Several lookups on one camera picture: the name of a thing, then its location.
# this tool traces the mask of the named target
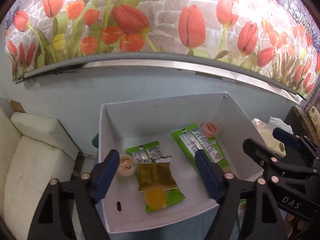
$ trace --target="tulip mural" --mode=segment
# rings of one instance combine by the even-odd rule
[[[320,48],[313,29],[298,21],[292,24],[295,19],[291,18],[288,20],[291,25],[284,27],[271,17],[272,9],[253,17],[247,11],[258,7],[256,3],[256,0],[40,0],[39,10],[51,26],[40,28],[26,7],[16,9],[9,20],[5,35],[13,81],[22,80],[24,73],[33,69],[74,57],[176,52],[260,73],[306,97],[320,74],[317,53]],[[277,1],[268,0],[260,10],[271,3]],[[32,42],[18,40],[15,32],[27,33]]]

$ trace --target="light blue wall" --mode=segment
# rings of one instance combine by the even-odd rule
[[[98,132],[102,103],[227,91],[250,119],[257,117],[265,122],[269,116],[284,119],[294,105],[254,86],[156,67],[82,69],[13,84],[3,38],[0,44],[0,83],[6,98],[20,102],[27,113],[59,119],[83,153],[89,155],[97,153],[91,140]]]

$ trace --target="green stem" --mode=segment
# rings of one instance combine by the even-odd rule
[[[223,31],[222,31],[222,37],[221,37],[221,42],[219,45],[219,50],[218,53],[223,51],[226,47],[226,35],[227,35],[227,27],[223,27]]]
[[[104,9],[103,24],[102,24],[103,29],[105,29],[108,26],[111,1],[112,0],[107,0],[106,8]]]
[[[156,46],[152,43],[152,41],[150,40],[150,38],[148,37],[148,35],[146,35],[144,38],[145,38],[145,40],[147,41],[147,43],[150,45],[151,49],[152,49],[154,52],[158,52]]]
[[[31,26],[29,26],[29,29],[34,33],[34,35],[36,36],[36,38],[38,39],[39,41],[39,44],[40,44],[40,48],[41,48],[41,53],[44,54],[44,47],[43,47],[43,44],[42,44],[42,41],[38,35],[38,33],[35,31],[35,29]]]

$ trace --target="white leather sofa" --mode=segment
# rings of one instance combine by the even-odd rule
[[[26,240],[50,179],[70,180],[78,154],[57,119],[0,107],[0,215],[17,240]]]

